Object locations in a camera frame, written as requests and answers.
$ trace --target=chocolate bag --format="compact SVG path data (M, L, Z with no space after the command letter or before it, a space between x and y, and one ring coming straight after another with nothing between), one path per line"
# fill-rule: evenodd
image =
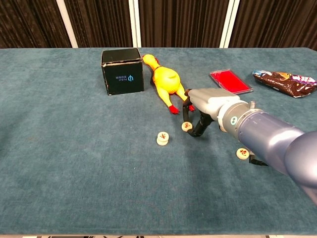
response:
M252 75L256 80L294 98L307 96L317 88L317 82L312 78L291 73L256 70Z

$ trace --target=rubber chicken's red feet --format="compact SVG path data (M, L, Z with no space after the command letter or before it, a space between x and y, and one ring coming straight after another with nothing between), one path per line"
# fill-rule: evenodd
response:
M174 105L172 105L172 106L170 106L168 108L169 108L169 111L171 113L173 113L173 114L178 114L179 113L179 110L176 107L174 107Z
M193 112L193 111L195 110L195 107L194 107L193 105L190 105L190 106L189 106L189 110L190 110L191 112Z

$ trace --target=snack bag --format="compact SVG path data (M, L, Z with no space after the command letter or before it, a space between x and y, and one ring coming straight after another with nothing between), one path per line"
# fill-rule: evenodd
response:
M312 78L291 73L255 70L252 75L256 80L294 98L307 96L317 88L317 82Z

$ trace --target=teal tablecloth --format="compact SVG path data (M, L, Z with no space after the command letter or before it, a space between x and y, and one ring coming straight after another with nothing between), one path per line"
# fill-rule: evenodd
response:
M317 207L289 177L237 159L242 145L216 123L200 138L185 134L148 67L145 92L108 96L103 50L0 50L0 234L317 234ZM209 73L231 68L254 87L243 100L317 130L317 92L294 99L251 75L317 79L315 51L140 52L174 68L185 88L216 87Z

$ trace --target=gray robot arm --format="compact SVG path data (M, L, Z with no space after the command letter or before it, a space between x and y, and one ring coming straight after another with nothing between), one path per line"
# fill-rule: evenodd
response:
M288 175L317 205L317 131L304 133L224 89L190 89L186 95L184 121L190 104L201 113L197 126L188 131L191 136L201 136L212 121L218 122L257 157Z

